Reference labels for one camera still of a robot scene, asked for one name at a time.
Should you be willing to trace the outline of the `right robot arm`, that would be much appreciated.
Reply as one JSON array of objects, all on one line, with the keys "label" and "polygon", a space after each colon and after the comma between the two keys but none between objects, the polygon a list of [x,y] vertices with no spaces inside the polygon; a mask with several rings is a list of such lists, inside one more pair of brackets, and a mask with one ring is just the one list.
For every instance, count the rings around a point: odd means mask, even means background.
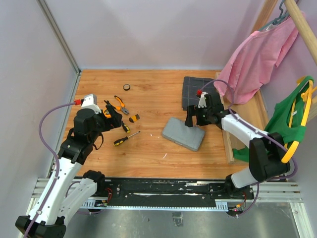
[{"label": "right robot arm", "polygon": [[242,119],[230,108],[224,109],[218,93],[209,94],[199,90],[197,105],[187,107],[185,125],[205,126],[214,124],[243,142],[249,149],[247,168],[228,175],[224,182],[224,192],[229,198],[236,198],[250,185],[259,184],[290,171],[289,162],[283,163],[285,147],[279,133],[268,133]]}]

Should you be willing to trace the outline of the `grey plastic tool case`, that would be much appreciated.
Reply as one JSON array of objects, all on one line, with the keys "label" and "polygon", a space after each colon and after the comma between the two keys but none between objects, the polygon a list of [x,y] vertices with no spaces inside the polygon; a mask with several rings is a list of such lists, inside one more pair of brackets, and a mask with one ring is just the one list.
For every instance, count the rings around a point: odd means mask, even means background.
[{"label": "grey plastic tool case", "polygon": [[182,120],[171,117],[162,131],[162,136],[191,151],[198,151],[205,131],[199,127],[187,127]]}]

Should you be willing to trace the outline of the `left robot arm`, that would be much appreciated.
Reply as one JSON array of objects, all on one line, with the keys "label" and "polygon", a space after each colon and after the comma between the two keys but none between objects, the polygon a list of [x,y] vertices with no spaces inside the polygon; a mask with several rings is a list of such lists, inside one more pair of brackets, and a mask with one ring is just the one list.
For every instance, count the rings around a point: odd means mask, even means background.
[{"label": "left robot arm", "polygon": [[105,176],[101,172],[87,171],[78,186],[68,189],[78,171],[93,150],[95,142],[103,132],[121,127],[122,115],[107,104],[108,114],[95,104],[82,105],[74,118],[66,140],[58,153],[53,153],[55,169],[37,204],[28,215],[19,216],[15,226],[26,238],[61,238],[66,227],[92,195],[101,196],[106,192]]}]

